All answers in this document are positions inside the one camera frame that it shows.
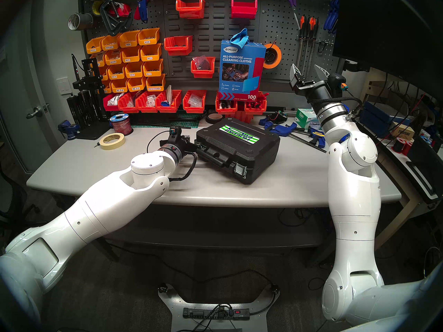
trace black carrying case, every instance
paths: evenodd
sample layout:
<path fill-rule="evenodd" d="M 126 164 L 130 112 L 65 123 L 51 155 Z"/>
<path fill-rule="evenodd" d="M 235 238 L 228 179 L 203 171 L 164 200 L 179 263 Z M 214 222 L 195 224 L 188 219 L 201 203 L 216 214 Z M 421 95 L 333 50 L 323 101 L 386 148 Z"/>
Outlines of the black carrying case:
<path fill-rule="evenodd" d="M 243 184 L 251 184 L 275 161 L 280 137 L 234 118 L 197 131 L 197 154 L 227 171 Z"/>

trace cardboard box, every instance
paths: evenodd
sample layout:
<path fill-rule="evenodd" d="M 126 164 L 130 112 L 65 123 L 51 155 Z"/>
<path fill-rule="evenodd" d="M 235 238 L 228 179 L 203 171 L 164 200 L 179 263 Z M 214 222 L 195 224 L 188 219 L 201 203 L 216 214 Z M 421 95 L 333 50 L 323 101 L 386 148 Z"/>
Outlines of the cardboard box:
<path fill-rule="evenodd" d="M 220 51 L 220 100 L 257 101 L 266 48 L 247 43 L 241 49 L 229 40 L 222 40 Z"/>
<path fill-rule="evenodd" d="M 393 129 L 396 125 L 397 123 L 393 122 L 391 124 L 390 129 Z M 409 126 L 401 124 L 398 125 L 397 129 L 395 131 L 392 131 L 391 134 L 393 135 L 394 138 L 400 137 L 403 138 L 404 140 L 411 140 L 412 137 L 414 136 L 414 130 Z"/>
<path fill-rule="evenodd" d="M 312 108 L 299 108 L 296 113 L 296 123 L 297 127 L 303 127 L 305 131 L 308 130 L 309 126 L 321 131 L 320 123 L 317 119 L 317 115 L 314 113 Z"/>

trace door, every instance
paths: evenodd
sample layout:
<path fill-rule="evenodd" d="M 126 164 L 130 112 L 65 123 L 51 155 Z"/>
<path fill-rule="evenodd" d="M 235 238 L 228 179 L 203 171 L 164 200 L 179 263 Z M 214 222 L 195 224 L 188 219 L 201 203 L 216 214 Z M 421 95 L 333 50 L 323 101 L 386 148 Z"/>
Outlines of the door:
<path fill-rule="evenodd" d="M 0 40 L 0 133 L 23 170 L 32 174 L 63 143 L 37 79 L 31 49 L 31 3 Z"/>

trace green label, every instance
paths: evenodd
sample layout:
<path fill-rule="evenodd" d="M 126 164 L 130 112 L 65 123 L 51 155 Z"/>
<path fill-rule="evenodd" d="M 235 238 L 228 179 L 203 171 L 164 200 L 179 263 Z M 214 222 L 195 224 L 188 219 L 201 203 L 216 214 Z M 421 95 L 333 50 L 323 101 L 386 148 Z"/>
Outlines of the green label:
<path fill-rule="evenodd" d="M 237 130 L 236 128 L 232 128 L 228 125 L 221 127 L 220 131 L 224 131 L 226 133 L 229 133 L 229 134 L 233 135 L 234 137 L 243 139 L 247 142 L 250 142 L 251 144 L 255 144 L 257 141 L 260 140 L 259 138 L 254 137 L 253 135 L 250 135 L 250 134 L 247 134 L 246 132 Z"/>

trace blue box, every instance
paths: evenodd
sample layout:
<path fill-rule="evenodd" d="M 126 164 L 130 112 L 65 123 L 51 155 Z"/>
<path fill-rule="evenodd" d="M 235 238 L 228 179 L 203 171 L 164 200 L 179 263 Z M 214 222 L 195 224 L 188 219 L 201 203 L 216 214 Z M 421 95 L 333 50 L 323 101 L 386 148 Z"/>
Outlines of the blue box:
<path fill-rule="evenodd" d="M 266 47 L 260 43 L 246 43 L 240 48 L 229 40 L 222 40 L 221 47 L 218 98 L 255 102 Z"/>

